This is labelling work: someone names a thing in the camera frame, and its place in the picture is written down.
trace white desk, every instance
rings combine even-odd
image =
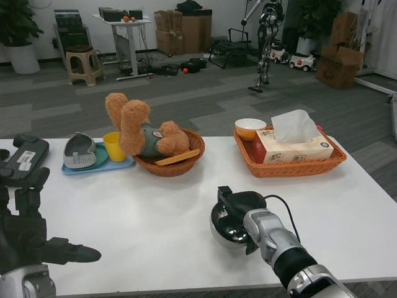
[[[143,20],[137,20],[136,22],[124,22],[124,21],[120,21],[120,22],[107,22],[105,21],[103,18],[100,17],[100,15],[98,14],[93,14],[93,17],[95,17],[96,19],[101,20],[103,23],[112,26],[112,32],[113,32],[113,39],[114,39],[114,44],[116,46],[116,56],[117,56],[117,61],[115,62],[105,62],[104,65],[106,64],[110,64],[110,63],[119,63],[120,61],[120,57],[118,56],[117,53],[117,38],[118,38],[118,34],[117,34],[117,27],[125,27],[127,29],[127,36],[128,36],[128,44],[130,46],[130,57],[131,57],[131,66],[132,66],[132,72],[130,73],[129,76],[124,76],[121,78],[117,78],[116,81],[122,81],[125,79],[135,79],[135,78],[142,78],[145,76],[149,76],[152,75],[152,73],[147,73],[147,74],[138,74],[138,63],[136,62],[136,48],[135,48],[135,43],[134,43],[134,33],[132,28],[133,27],[138,27],[138,26],[144,26],[146,24],[150,24],[151,21],[148,19],[143,19]]]
[[[15,151],[11,143],[0,140],[0,148]],[[259,179],[232,137],[208,137],[202,159],[180,177],[159,178],[139,166],[65,176],[66,140],[49,143],[40,208],[48,238],[102,253],[96,263],[51,264],[59,296],[279,286],[258,251],[245,256],[213,239],[210,211],[224,185],[282,196],[302,244],[342,282],[397,279],[397,204],[351,156],[320,176]],[[268,206],[291,229],[285,207],[278,200]]]

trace blue tray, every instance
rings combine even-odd
[[[98,145],[105,145],[104,142],[97,143]],[[80,174],[88,174],[88,173],[97,173],[97,172],[104,172],[104,171],[114,171],[115,169],[125,169],[129,168],[131,166],[135,165],[135,160],[132,157],[127,157],[125,161],[122,163],[114,163],[110,159],[107,160],[102,166],[96,168],[96,169],[69,169],[65,165],[62,166],[62,172],[65,175],[80,175]]]

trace white toy car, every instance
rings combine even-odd
[[[271,60],[274,61],[274,63],[288,63],[288,52],[285,50],[285,47],[283,47],[279,43],[273,43],[272,45],[272,51],[270,53]]]
[[[316,70],[316,58],[312,55],[302,55],[296,53],[291,58],[290,68],[301,68],[303,71]]]

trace orange wicker basket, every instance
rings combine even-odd
[[[136,163],[147,169],[150,173],[160,177],[176,177],[190,171],[190,169],[193,168],[195,162],[199,160],[201,156],[203,156],[205,151],[205,143],[203,138],[199,134],[187,129],[182,129],[182,130],[186,133],[186,135],[189,138],[190,149],[191,150],[200,149],[199,155],[189,158],[188,160],[181,161],[180,163],[175,163],[169,166],[155,165],[154,162],[157,161],[158,159],[156,160],[154,158],[133,156],[133,159],[136,161]]]
[[[267,127],[266,130],[272,130],[273,127]],[[258,164],[254,162],[252,157],[252,142],[245,141],[234,131],[234,138],[237,145],[243,154],[244,160],[248,165],[249,170],[255,177],[270,178],[270,177],[301,177],[312,176],[327,173],[336,168],[347,158],[346,154],[329,139],[327,135],[321,132],[327,141],[334,147],[334,152],[327,160],[311,160],[311,161],[297,161],[294,163],[273,163],[273,164]]]

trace teddy bear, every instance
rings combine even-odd
[[[143,101],[129,101],[123,93],[112,93],[105,101],[107,113],[120,132],[120,147],[130,156],[177,156],[189,152],[189,138],[173,121],[153,128],[150,107]]]

